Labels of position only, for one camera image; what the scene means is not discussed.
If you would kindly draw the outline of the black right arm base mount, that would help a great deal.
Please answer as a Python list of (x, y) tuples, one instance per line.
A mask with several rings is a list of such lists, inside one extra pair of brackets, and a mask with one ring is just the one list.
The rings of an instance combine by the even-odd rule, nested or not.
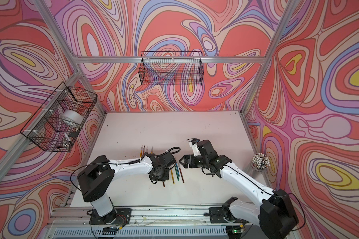
[(210, 222), (212, 224), (221, 224), (221, 223), (241, 223), (243, 225), (247, 224), (248, 221), (244, 219), (238, 219), (233, 216), (229, 207), (235, 201), (237, 201), (237, 197), (231, 197), (225, 203), (223, 203), (220, 207), (210, 207), (208, 208), (208, 212), (204, 213), (204, 217), (209, 217)]

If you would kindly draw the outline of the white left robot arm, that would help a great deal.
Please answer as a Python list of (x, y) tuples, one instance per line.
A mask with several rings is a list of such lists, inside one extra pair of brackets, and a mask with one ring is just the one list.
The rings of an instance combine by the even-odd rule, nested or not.
[(168, 181), (175, 164), (175, 157), (169, 151), (159, 155), (145, 153), (140, 158), (129, 160), (110, 160), (101, 155), (78, 174), (77, 180), (84, 202), (90, 203), (99, 217), (105, 217), (116, 214), (107, 195), (113, 181), (145, 174), (153, 184)]

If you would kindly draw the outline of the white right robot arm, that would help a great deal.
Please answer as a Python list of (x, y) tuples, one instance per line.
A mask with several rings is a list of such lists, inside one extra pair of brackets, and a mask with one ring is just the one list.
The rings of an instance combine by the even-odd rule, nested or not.
[(221, 206), (218, 217), (227, 222), (243, 220), (257, 225), (270, 239), (284, 239), (298, 225), (299, 219), (284, 190), (264, 186), (236, 166), (230, 158), (219, 155), (211, 142), (190, 138), (193, 153), (184, 155), (180, 164), (184, 168), (200, 168), (209, 176), (217, 176), (244, 193), (249, 203), (231, 197)]

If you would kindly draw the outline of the green capped knife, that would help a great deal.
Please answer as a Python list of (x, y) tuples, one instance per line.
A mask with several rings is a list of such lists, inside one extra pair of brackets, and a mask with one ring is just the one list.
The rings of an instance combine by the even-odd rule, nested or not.
[(176, 177), (177, 177), (177, 180), (179, 181), (180, 179), (180, 173), (179, 173), (179, 169), (178, 169), (178, 165), (177, 164), (175, 164), (175, 166), (174, 166), (174, 169), (175, 169), (175, 172), (176, 172)]

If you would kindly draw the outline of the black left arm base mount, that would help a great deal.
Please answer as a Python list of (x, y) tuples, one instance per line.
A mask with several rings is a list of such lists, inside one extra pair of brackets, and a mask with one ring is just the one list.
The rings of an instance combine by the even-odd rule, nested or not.
[(89, 224), (92, 225), (116, 225), (116, 226), (125, 226), (130, 223), (131, 220), (131, 208), (117, 208), (114, 207), (113, 202), (108, 197), (108, 199), (102, 203), (98, 203), (100, 206), (100, 212), (107, 211), (109, 209), (109, 206), (112, 207), (112, 210), (110, 210), (107, 214), (104, 214), (103, 216), (100, 216), (98, 213), (97, 208), (93, 207), (91, 212), (88, 212), (87, 214), (90, 216)]

